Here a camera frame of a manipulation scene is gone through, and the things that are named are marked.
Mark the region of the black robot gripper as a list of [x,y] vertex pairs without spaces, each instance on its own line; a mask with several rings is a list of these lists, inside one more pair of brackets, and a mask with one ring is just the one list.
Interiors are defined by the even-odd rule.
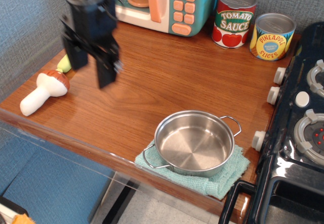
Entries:
[[112,36],[117,26],[115,0],[66,0],[71,16],[63,15],[63,44],[73,70],[88,64],[88,54],[96,57],[99,88],[116,80],[124,64]]

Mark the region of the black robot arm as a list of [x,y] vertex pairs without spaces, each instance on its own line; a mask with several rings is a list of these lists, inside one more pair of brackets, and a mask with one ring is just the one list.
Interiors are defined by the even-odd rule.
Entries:
[[63,44],[73,70],[96,60],[98,85],[104,88],[116,80],[123,64],[119,45],[112,33],[117,27],[115,2],[119,0],[66,0],[71,15],[63,15]]

